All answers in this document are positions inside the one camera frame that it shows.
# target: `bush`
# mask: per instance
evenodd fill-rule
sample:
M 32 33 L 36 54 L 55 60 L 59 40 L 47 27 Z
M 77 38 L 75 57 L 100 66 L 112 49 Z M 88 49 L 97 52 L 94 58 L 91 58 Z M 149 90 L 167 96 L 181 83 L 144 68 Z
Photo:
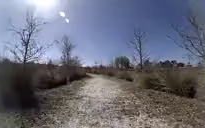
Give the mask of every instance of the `bush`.
M 131 74 L 126 72 L 126 71 L 120 72 L 118 78 L 130 81 L 130 82 L 134 81 L 134 79 L 132 78 Z
M 192 71 L 163 70 L 142 76 L 141 84 L 146 89 L 194 98 L 197 92 L 198 76 Z
M 106 75 L 108 75 L 108 76 L 115 76 L 115 73 L 112 72 L 112 71 L 107 71 L 107 72 L 106 72 Z
M 189 98 L 194 98 L 196 95 L 198 78 L 193 72 L 168 72 L 165 82 L 174 94 Z
M 142 76 L 141 85 L 145 89 L 154 89 L 154 90 L 161 89 L 160 79 L 154 74 L 148 74 L 148 75 Z
M 0 99 L 5 107 L 28 109 L 38 107 L 32 88 L 34 70 L 21 64 L 0 63 Z
M 86 77 L 86 73 L 83 69 L 77 67 L 70 67 L 67 69 L 66 67 L 60 67 L 59 69 L 50 69 L 59 70 L 60 73 L 46 73 L 45 71 L 38 75 L 39 84 L 37 88 L 39 89 L 52 89 L 58 86 L 66 85 L 68 82 L 72 82 L 75 80 L 80 80 L 83 77 Z

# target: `sky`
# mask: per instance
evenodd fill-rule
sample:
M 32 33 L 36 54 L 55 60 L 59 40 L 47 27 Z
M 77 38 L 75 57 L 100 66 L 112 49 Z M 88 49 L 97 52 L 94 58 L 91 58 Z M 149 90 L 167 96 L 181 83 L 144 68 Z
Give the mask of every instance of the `sky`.
M 14 40 L 7 30 L 8 19 L 22 27 L 28 9 L 47 21 L 37 38 L 41 44 L 68 35 L 77 46 L 74 54 L 85 65 L 95 61 L 107 64 L 120 55 L 131 58 L 127 43 L 133 40 L 135 28 L 147 34 L 145 48 L 152 60 L 186 61 L 184 50 L 167 38 L 175 35 L 169 24 L 184 26 L 189 9 L 203 15 L 205 0 L 0 0 L 0 53 L 7 55 L 4 42 Z M 59 57 L 58 48 L 53 46 L 43 60 Z

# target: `vegetation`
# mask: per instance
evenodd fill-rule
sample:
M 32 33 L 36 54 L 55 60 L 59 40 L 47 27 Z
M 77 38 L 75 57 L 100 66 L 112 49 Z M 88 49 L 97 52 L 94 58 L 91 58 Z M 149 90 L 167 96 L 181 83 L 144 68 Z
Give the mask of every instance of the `vegetation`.
M 133 49 L 133 60 L 140 66 L 140 70 L 143 71 L 143 63 L 149 58 L 149 53 L 145 49 L 146 33 L 140 29 L 135 29 L 134 40 L 130 41 L 128 45 Z
M 175 71 L 165 69 L 141 77 L 141 86 L 194 98 L 198 87 L 198 74 L 193 71 Z
M 114 63 L 116 68 L 128 69 L 130 67 L 130 60 L 126 56 L 116 57 Z
M 124 79 L 124 80 L 127 80 L 127 81 L 130 81 L 130 82 L 133 82 L 134 79 L 133 77 L 131 76 L 131 74 L 127 71 L 122 71 L 118 74 L 118 78 L 119 79 Z
M 0 100 L 6 108 L 38 108 L 36 89 L 51 89 L 86 77 L 77 56 L 72 55 L 75 46 L 68 36 L 56 41 L 61 48 L 62 66 L 37 63 L 46 48 L 36 40 L 45 24 L 27 13 L 26 25 L 15 27 L 10 22 L 9 31 L 17 39 L 7 42 L 6 48 L 14 59 L 0 56 Z

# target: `shrub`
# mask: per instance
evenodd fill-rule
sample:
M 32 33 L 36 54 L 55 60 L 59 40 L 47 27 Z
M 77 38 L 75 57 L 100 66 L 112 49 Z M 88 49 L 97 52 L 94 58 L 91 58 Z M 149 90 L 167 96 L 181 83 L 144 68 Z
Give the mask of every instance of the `shrub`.
M 108 75 L 108 76 L 115 76 L 115 73 L 112 72 L 112 71 L 107 71 L 107 72 L 106 72 L 106 75 Z
M 40 81 L 37 88 L 52 89 L 58 86 L 66 85 L 68 82 L 80 80 L 87 76 L 83 69 L 77 67 L 70 67 L 69 69 L 66 67 L 60 67 L 59 69 L 51 69 L 50 72 L 52 72 L 52 70 L 59 70 L 60 73 L 39 74 Z
M 144 74 L 141 78 L 141 85 L 146 89 L 194 98 L 197 92 L 198 76 L 192 71 L 162 70 Z
M 125 71 L 120 72 L 118 78 L 130 81 L 130 82 L 134 81 L 134 79 L 132 78 L 131 74 L 128 73 L 128 72 L 125 72 Z
M 161 89 L 160 79 L 154 74 L 143 75 L 141 78 L 141 85 L 145 89 L 154 89 L 154 90 Z
M 198 85 L 196 74 L 190 71 L 186 73 L 172 71 L 166 75 L 166 86 L 171 89 L 172 93 L 189 98 L 195 97 Z
M 24 72 L 21 64 L 0 63 L 0 99 L 5 107 L 38 107 L 32 88 L 33 71 L 31 67 L 27 67 Z

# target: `trail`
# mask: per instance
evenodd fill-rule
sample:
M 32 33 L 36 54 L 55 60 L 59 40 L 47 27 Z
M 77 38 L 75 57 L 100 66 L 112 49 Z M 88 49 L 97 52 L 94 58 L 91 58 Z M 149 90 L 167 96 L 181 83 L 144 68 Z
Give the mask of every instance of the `trail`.
M 41 111 L 0 113 L 0 127 L 177 128 L 203 127 L 197 101 L 157 91 L 133 90 L 132 83 L 91 75 L 82 81 L 40 91 Z
M 140 100 L 122 91 L 120 83 L 93 75 L 76 93 L 77 99 L 66 100 L 64 106 L 57 107 L 56 113 L 50 116 L 52 122 L 40 123 L 38 127 L 51 128 L 139 128 L 168 127 L 158 118 L 149 117 L 143 111 L 127 111 L 129 104 L 140 104 Z

